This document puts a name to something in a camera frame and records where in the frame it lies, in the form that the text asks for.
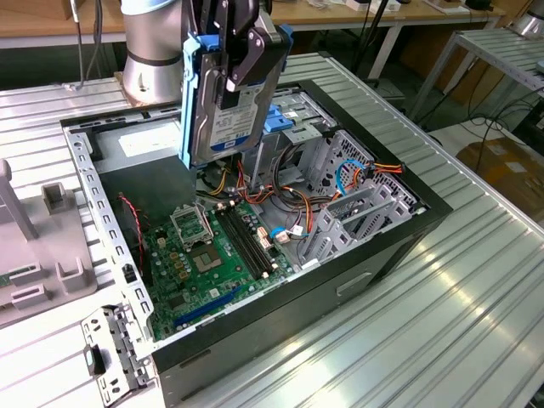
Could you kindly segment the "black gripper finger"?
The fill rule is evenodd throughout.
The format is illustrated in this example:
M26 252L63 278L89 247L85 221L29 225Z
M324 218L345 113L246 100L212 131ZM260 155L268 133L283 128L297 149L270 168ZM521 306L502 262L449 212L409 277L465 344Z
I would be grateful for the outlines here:
M235 107L241 87L264 81L280 60L282 35L270 18L271 11L271 1L222 1L217 6L219 108Z
M181 1L181 37L199 34L199 21L201 15L200 0Z

